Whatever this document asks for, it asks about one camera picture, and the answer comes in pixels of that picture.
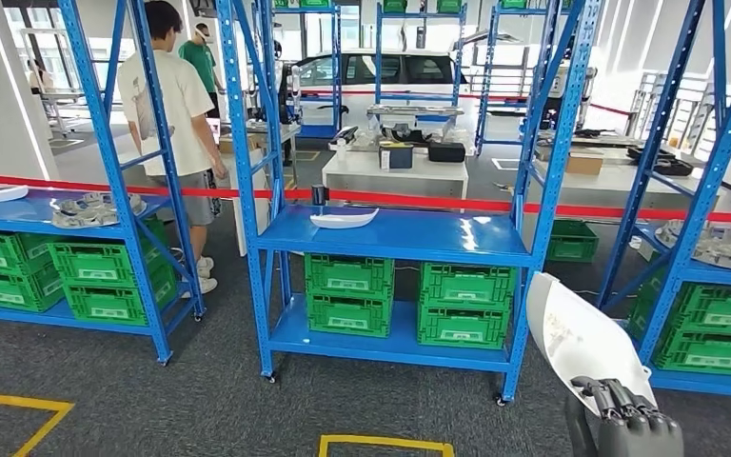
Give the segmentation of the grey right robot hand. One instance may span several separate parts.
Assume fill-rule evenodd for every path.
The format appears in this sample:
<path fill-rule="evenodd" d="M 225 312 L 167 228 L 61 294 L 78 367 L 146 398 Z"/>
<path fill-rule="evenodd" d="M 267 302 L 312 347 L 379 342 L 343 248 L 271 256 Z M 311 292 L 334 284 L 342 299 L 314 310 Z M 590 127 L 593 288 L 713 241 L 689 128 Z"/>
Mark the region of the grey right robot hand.
<path fill-rule="evenodd" d="M 574 456 L 683 456 L 680 424 L 617 379 L 577 376 L 564 415 Z"/>

